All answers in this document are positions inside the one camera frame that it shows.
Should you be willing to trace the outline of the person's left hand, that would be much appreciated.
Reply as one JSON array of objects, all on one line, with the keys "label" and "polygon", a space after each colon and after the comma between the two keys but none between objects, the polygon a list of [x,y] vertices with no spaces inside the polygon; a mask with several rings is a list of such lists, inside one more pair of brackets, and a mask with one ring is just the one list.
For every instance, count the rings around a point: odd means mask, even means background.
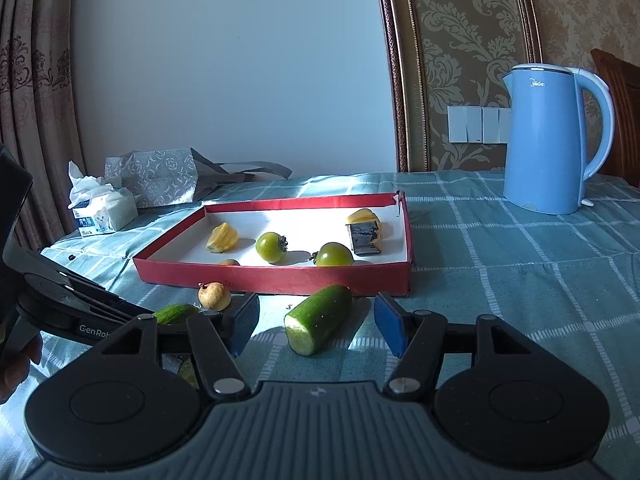
[{"label": "person's left hand", "polygon": [[32,364],[39,365],[42,356],[41,333],[32,338],[15,359],[1,369],[0,403],[6,403],[16,388],[24,382]]}]

